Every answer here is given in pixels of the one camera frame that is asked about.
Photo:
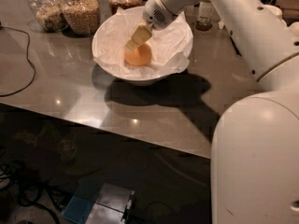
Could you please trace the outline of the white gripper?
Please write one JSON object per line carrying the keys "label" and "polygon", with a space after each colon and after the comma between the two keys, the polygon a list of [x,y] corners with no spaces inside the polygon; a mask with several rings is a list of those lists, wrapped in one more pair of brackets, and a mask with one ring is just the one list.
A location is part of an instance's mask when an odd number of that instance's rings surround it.
{"label": "white gripper", "polygon": [[125,48],[134,51],[152,37],[151,30],[167,28],[181,13],[183,6],[179,0],[148,0],[143,8],[140,23],[125,44]]}

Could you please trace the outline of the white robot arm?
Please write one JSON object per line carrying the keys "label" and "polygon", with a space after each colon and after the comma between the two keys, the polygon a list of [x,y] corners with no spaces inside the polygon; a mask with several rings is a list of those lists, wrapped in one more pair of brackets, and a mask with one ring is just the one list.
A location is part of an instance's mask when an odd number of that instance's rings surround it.
{"label": "white robot arm", "polygon": [[[200,0],[148,0],[162,30]],[[260,0],[210,0],[262,92],[221,116],[211,147],[212,224],[298,224],[299,46]]]}

